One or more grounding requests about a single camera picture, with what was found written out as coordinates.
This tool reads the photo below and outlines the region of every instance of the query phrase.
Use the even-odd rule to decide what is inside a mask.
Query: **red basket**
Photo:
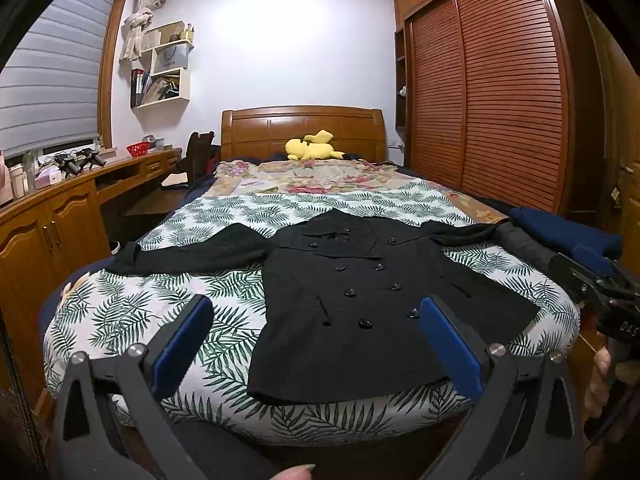
[[[146,155],[146,152],[149,151],[149,146],[151,146],[151,142],[147,142],[146,140],[144,140],[143,142],[138,142],[136,144],[127,146],[127,151],[131,154],[131,156]]]

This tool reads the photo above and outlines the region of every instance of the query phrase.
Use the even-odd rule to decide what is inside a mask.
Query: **pikachu plush toy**
[[[310,160],[312,158],[342,158],[343,152],[335,152],[329,141],[334,136],[326,130],[315,135],[305,136],[303,140],[291,139],[284,146],[289,160]]]

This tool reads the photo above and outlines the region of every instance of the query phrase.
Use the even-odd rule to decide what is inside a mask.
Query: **window blind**
[[[0,149],[98,137],[98,74],[114,0],[54,0],[0,73]]]

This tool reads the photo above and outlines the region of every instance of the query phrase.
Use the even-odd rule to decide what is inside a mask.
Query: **black coat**
[[[422,298],[442,298],[488,343],[508,343],[538,312],[516,292],[447,258],[430,239],[455,245],[485,228],[434,226],[442,224],[417,228],[332,209],[271,238],[233,224],[189,246],[130,245],[108,270],[213,272],[265,259],[267,323],[252,353],[248,393],[272,404],[365,399],[444,379],[418,327]]]

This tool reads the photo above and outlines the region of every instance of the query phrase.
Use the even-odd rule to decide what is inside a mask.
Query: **dark blue bed frame cover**
[[[183,199],[180,201],[177,207],[173,211],[171,211],[164,218],[164,220],[167,220],[168,218],[173,216],[173,214],[181,207],[187,205],[188,203],[193,202],[197,198],[204,195],[215,181],[216,181],[216,177],[213,176],[212,174],[206,174],[200,177],[198,180],[196,180],[193,183],[193,185],[188,189],[187,193],[184,195]],[[49,326],[49,323],[51,323],[51,320],[56,314],[56,308],[60,303],[60,295],[62,294],[62,290],[65,288],[65,285],[67,283],[75,283],[75,281],[86,272],[90,272],[93,274],[98,270],[104,269],[106,266],[108,266],[111,263],[112,260],[113,260],[113,256],[109,256],[108,258],[104,258],[103,260],[99,260],[87,266],[81,267],[80,269],[76,270],[76,272],[73,272],[72,274],[70,274],[69,277],[65,281],[63,281],[60,284],[60,286],[49,295],[49,297],[45,300],[45,302],[40,307],[40,312],[38,313],[38,332],[40,333],[41,345],[44,342],[44,334],[47,331],[47,327]]]

